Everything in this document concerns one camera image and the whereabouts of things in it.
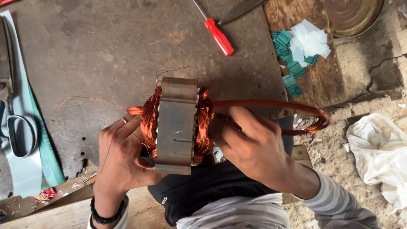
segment hand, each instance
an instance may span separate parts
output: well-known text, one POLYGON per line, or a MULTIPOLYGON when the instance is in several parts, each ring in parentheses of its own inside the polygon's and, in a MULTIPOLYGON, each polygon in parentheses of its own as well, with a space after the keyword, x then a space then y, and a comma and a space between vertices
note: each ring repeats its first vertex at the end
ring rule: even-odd
POLYGON ((296 163, 284 151, 279 125, 244 107, 226 111, 234 122, 215 117, 211 139, 246 176, 280 192, 310 199, 319 191, 318 175, 296 163))
MULTIPOLYGON (((104 218, 117 213, 130 189, 155 185, 166 176, 139 157, 144 146, 140 118, 126 115, 124 119, 127 123, 120 119, 99 133, 99 169, 93 191, 95 209, 104 218)), ((97 228, 112 228, 115 224, 93 221, 97 228)))

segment scissor handle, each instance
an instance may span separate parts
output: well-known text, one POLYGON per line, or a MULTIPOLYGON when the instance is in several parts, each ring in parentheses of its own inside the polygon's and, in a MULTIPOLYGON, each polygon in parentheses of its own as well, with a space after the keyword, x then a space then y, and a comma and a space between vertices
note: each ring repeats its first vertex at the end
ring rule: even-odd
POLYGON ((35 132, 34 132, 33 125, 31 125, 31 123, 26 118, 24 118, 23 116, 19 116, 19 115, 8 116, 7 117, 7 129, 9 130, 11 151, 13 151, 13 153, 16 157, 24 158, 24 157, 27 157, 28 155, 30 155, 34 151, 35 144, 36 144, 35 132), (28 153, 25 153, 25 152, 21 153, 17 148, 17 135, 16 135, 16 130, 15 130, 15 121, 17 119, 21 120, 22 122, 25 122, 29 126, 30 131, 31 131, 31 136, 33 139, 32 139, 31 149, 28 153))

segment person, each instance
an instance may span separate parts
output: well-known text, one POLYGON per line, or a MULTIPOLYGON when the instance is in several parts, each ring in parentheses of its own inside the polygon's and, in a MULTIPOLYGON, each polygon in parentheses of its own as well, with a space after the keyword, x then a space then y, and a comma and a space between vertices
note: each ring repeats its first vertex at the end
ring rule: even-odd
MULTIPOLYGON (((143 186, 178 229, 290 228, 282 192, 314 211, 320 228, 380 228, 377 217, 338 182, 290 157, 293 138, 281 135, 282 119, 245 107, 231 107, 226 115, 211 120, 209 134, 227 161, 192 166, 189 176, 155 172, 140 157, 139 117, 127 115, 103 129, 88 228, 126 228, 126 193, 143 186)), ((292 128, 293 118, 289 122, 292 128)))

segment red screwdriver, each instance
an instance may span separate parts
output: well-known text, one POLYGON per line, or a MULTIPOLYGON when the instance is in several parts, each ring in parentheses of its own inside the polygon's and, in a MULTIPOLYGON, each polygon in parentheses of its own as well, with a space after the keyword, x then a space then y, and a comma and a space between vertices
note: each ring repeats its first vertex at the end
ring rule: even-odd
POLYGON ((213 38, 215 39, 216 43, 218 43, 223 53, 226 56, 230 56, 234 50, 226 36, 218 29, 218 27, 215 26, 215 21, 212 18, 207 18, 205 13, 202 11, 201 7, 199 7, 198 3, 195 0, 193 1, 195 2, 195 5, 198 7, 199 11, 202 13, 204 18, 206 19, 205 27, 210 30, 213 38))

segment gray striped shirt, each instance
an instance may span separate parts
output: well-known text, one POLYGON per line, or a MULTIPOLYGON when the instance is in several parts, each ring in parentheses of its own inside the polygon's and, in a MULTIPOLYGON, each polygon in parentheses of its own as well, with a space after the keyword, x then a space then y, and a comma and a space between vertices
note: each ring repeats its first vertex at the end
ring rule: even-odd
MULTIPOLYGON (((380 228, 375 214, 362 208, 350 192, 333 179, 316 173, 321 181, 319 193, 313 199, 300 200, 315 212, 320 228, 380 228)), ((126 206, 125 217, 119 220, 114 229, 126 228, 128 208, 126 206)), ((236 196, 210 203, 177 222, 177 229, 197 228, 283 229, 290 228, 290 221, 282 206, 281 193, 257 198, 236 196)))

